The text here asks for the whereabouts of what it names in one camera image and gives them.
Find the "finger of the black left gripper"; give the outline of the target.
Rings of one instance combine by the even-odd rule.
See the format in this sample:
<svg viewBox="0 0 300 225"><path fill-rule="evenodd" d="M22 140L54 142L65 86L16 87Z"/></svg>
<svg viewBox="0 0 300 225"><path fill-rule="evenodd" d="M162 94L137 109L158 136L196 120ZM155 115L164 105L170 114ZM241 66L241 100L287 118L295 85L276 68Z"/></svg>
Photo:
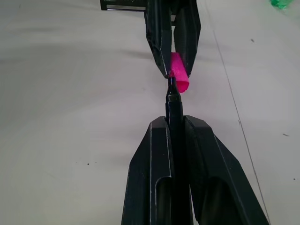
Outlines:
<svg viewBox="0 0 300 225"><path fill-rule="evenodd" d="M175 17L174 44L188 76L197 55L201 22L196 0L178 0Z"/></svg>
<svg viewBox="0 0 300 225"><path fill-rule="evenodd" d="M154 61L164 78L169 77L172 48L173 0L147 0L144 12L146 39Z"/></svg>

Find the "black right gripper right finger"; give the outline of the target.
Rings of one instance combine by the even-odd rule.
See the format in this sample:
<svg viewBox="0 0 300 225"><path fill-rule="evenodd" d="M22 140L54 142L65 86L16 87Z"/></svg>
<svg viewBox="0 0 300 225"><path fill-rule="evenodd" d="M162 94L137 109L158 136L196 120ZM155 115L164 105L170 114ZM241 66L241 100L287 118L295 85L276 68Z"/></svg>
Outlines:
<svg viewBox="0 0 300 225"><path fill-rule="evenodd" d="M185 116L189 184L199 225L269 225L237 158L203 120Z"/></svg>

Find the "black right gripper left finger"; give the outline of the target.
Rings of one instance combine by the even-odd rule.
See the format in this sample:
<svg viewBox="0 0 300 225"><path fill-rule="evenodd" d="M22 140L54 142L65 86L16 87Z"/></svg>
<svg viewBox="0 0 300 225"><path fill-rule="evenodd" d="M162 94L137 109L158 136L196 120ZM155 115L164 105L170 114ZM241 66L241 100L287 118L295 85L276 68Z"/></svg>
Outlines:
<svg viewBox="0 0 300 225"><path fill-rule="evenodd" d="M172 193L170 132L158 117L130 161L121 225L172 225Z"/></svg>

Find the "pink marker cap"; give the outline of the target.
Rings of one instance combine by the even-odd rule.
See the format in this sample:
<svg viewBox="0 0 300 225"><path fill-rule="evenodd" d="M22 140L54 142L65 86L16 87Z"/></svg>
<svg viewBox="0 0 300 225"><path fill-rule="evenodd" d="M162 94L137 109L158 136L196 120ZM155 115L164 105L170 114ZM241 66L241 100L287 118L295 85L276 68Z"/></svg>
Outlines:
<svg viewBox="0 0 300 225"><path fill-rule="evenodd" d="M189 87L189 78L184 68L184 64L177 52L171 53L171 70L170 76L175 77L179 93L185 92Z"/></svg>

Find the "black marker pen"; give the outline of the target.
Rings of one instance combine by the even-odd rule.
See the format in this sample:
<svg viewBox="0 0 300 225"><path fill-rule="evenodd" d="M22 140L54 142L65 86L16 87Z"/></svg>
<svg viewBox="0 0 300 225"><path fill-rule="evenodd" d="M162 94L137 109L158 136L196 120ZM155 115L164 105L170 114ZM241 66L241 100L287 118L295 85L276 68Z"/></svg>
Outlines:
<svg viewBox="0 0 300 225"><path fill-rule="evenodd" d="M183 107L175 77L168 78L165 109L173 161L172 225L194 225L188 182Z"/></svg>

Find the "green plastic object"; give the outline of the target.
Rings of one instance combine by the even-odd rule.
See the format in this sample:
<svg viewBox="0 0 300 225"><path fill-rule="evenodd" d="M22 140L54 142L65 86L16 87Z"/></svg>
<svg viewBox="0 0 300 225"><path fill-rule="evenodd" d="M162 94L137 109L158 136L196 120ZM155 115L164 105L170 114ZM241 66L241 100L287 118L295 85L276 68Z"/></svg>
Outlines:
<svg viewBox="0 0 300 225"><path fill-rule="evenodd" d="M300 0L269 0L271 5L288 16L300 16Z"/></svg>

